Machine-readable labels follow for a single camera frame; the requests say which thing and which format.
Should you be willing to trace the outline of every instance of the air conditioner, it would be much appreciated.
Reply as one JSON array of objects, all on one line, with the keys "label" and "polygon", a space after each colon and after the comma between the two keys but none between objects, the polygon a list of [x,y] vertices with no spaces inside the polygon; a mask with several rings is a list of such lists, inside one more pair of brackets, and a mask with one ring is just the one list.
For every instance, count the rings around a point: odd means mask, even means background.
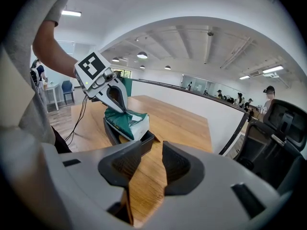
[{"label": "air conditioner", "polygon": [[262,72],[260,73],[259,71],[255,71],[249,74],[251,77],[256,77],[262,75]]}]

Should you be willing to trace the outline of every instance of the blue chair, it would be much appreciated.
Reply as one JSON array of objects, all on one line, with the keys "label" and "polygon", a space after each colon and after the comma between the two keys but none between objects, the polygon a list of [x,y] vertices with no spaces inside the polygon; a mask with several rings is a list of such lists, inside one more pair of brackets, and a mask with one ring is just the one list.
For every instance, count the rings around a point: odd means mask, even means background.
[{"label": "blue chair", "polygon": [[64,81],[62,83],[62,90],[63,90],[65,104],[67,105],[66,97],[65,97],[66,94],[71,94],[72,101],[75,103],[75,100],[73,99],[73,93],[72,93],[72,83],[69,80]]}]

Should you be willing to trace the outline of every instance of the black tray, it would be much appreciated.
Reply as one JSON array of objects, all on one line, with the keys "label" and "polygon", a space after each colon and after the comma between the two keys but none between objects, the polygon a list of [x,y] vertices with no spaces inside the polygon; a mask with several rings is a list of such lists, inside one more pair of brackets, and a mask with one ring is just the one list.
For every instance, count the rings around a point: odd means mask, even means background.
[{"label": "black tray", "polygon": [[[112,145],[114,146],[114,145],[121,144],[119,140],[120,134],[106,122],[105,118],[104,118],[104,125],[105,125],[106,135],[111,141]],[[141,138],[142,156],[148,153],[152,149],[152,145],[154,142],[153,139],[154,139],[154,135],[150,131],[147,131],[145,135]]]}]

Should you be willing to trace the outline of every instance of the person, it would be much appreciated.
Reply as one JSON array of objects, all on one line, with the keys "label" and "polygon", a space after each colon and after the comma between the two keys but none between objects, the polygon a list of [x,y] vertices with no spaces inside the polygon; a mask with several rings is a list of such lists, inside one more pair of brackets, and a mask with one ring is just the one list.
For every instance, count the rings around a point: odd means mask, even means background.
[{"label": "person", "polygon": [[67,0],[27,0],[15,17],[3,46],[12,63],[35,94],[27,106],[19,127],[38,141],[52,144],[58,153],[70,152],[64,139],[51,127],[47,112],[30,76],[31,45],[34,54],[49,68],[69,77],[77,60],[69,56],[54,39],[61,12]]},{"label": "person", "polygon": [[245,103],[245,105],[244,105],[244,110],[245,110],[245,111],[248,112],[248,111],[250,110],[249,104],[251,104],[252,101],[253,101],[253,100],[252,100],[251,98],[249,98],[248,102]]},{"label": "person", "polygon": [[244,109],[245,98],[242,97],[242,103],[239,105],[240,108]]},{"label": "person", "polygon": [[240,106],[242,104],[242,93],[238,93],[238,98],[235,100],[234,105]]},{"label": "person", "polygon": [[47,110],[47,100],[46,100],[44,85],[43,85],[43,81],[42,81],[42,79],[43,79],[46,82],[48,82],[48,78],[46,78],[46,76],[45,76],[45,69],[42,65],[42,62],[38,58],[35,61],[33,61],[31,69],[37,70],[38,79],[36,81],[38,81],[38,83],[36,84],[36,86],[37,86],[38,94],[39,94],[40,99],[42,100],[42,103],[43,103],[45,109]]},{"label": "person", "polygon": [[248,115],[248,122],[250,122],[252,120],[254,116],[254,109],[250,109],[249,115]]},{"label": "person", "polygon": [[234,99],[232,97],[230,97],[230,98],[227,99],[227,102],[233,104],[234,103]]},{"label": "person", "polygon": [[191,90],[192,82],[188,85],[188,90]]},{"label": "person", "polygon": [[223,97],[222,91],[221,91],[221,90],[218,90],[217,92],[218,92],[217,98],[222,99],[222,97]]},{"label": "person", "polygon": [[273,86],[268,86],[263,93],[266,93],[268,98],[267,102],[264,104],[262,112],[265,115],[271,106],[272,100],[275,98],[275,89]]}]

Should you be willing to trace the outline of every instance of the backpack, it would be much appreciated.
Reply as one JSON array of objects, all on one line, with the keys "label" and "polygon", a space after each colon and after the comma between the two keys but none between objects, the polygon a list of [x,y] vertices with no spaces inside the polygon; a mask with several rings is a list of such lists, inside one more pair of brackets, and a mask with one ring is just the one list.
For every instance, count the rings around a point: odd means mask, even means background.
[{"label": "backpack", "polygon": [[37,69],[36,68],[31,68],[30,69],[30,74],[31,74],[31,77],[33,79],[33,82],[34,82],[35,86],[38,87],[40,79],[39,79],[39,75],[38,75]]}]

